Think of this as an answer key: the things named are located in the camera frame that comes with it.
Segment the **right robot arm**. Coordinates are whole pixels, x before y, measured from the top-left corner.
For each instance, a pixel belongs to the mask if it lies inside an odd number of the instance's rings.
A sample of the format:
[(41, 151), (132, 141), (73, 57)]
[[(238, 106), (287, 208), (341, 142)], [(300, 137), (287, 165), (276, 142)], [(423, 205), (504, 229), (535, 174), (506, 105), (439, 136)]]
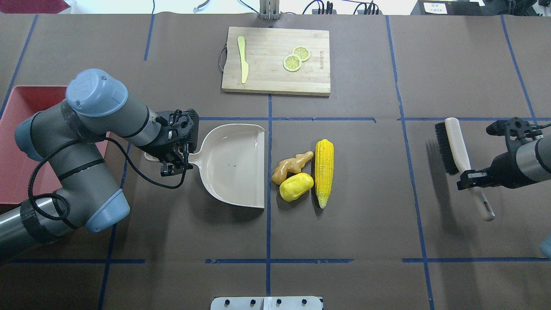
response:
[(530, 124), (522, 118), (498, 120), (486, 128), (491, 136), (502, 136), (507, 151), (496, 156), (491, 165), (481, 170), (471, 167), (460, 122), (444, 121), (453, 163), (460, 173), (458, 190), (468, 190), (482, 219), (494, 220), (494, 210), (483, 188), (503, 186), (518, 189), (550, 180), (550, 137), (543, 136), (545, 125)]

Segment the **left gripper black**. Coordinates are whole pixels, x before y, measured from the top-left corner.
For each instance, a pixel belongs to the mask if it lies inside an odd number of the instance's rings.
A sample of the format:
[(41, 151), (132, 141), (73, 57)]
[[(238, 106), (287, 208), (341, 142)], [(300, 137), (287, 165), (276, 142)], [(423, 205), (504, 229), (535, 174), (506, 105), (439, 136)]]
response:
[(193, 165), (185, 157), (198, 146), (199, 115), (188, 110), (158, 112), (155, 123), (160, 125), (157, 137), (149, 143), (149, 155), (162, 163), (160, 175), (170, 177), (184, 175)]

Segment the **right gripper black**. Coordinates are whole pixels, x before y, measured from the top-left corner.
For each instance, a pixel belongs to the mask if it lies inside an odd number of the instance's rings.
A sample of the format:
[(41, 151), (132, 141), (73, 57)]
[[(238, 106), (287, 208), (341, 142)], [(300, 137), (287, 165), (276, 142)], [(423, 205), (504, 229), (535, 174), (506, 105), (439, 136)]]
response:
[(486, 128), (491, 136), (503, 136), (507, 151), (496, 156), (482, 170), (465, 170), (456, 186), (458, 190), (503, 186), (521, 188), (544, 181), (544, 137), (542, 125), (523, 118), (498, 120)]

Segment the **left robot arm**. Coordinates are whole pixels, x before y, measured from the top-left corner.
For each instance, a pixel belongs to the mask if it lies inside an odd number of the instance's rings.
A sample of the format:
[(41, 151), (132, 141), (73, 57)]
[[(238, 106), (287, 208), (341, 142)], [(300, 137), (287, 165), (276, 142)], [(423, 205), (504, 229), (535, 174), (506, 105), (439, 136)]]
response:
[(192, 168), (200, 117), (188, 110), (154, 112), (102, 69), (80, 72), (65, 98), (35, 113), (15, 131), (20, 151), (37, 161), (27, 199), (1, 216), (1, 261), (50, 245), (85, 227), (98, 233), (124, 219), (130, 206), (97, 143), (111, 133), (162, 164), (163, 177)]

